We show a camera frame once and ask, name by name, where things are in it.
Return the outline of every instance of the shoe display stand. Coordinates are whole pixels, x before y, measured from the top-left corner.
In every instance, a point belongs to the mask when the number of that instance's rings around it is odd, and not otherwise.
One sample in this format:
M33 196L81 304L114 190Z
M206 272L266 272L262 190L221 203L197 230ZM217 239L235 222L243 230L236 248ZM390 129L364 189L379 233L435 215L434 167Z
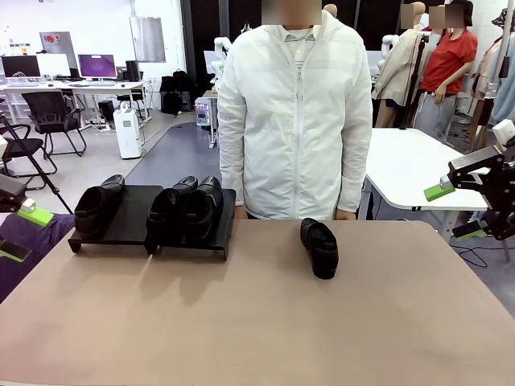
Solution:
M148 210L161 191L163 187L126 185L122 202L104 235L83 239L75 231L68 240L72 251L79 252L83 244L145 245Z
M227 256L229 254L229 241L231 233L233 232L236 192L230 189L224 189L223 193L224 210L222 211L219 220L212 225L211 230L205 239L200 241L189 241L186 236L183 236L181 240L173 241L158 240L147 236L145 240L146 251L150 255L154 255L157 252L158 247L221 251L224 254L224 259L227 261Z

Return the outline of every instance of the jacket sleeve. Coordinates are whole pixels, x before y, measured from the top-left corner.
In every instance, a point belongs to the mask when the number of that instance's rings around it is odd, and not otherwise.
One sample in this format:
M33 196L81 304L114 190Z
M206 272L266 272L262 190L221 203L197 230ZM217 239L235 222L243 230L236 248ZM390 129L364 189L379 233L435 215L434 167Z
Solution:
M372 99L369 63L365 46L356 83L345 101L345 126L342 130L342 179L338 209L355 212L360 204L366 162L372 137Z
M236 191L236 205L243 205L243 135L247 105L237 85L234 53L229 52L218 95L218 141L222 186Z

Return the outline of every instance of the white jacket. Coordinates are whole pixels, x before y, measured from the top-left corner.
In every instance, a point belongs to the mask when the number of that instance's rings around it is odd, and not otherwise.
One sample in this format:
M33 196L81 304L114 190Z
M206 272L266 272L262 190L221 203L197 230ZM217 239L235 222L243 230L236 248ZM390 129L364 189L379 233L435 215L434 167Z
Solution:
M220 172L258 218L334 218L356 211L372 133L365 46L323 12L302 71L279 26L242 34L218 97Z

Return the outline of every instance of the gray pants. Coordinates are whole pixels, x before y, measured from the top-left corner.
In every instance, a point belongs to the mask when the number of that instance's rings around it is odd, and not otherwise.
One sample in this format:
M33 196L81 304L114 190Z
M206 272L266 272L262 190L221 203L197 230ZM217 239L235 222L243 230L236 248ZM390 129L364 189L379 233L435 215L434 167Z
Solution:
M433 138L443 138L452 123L456 109L456 95L446 96L440 104L436 104L435 96L425 92L420 96L415 117L415 129Z

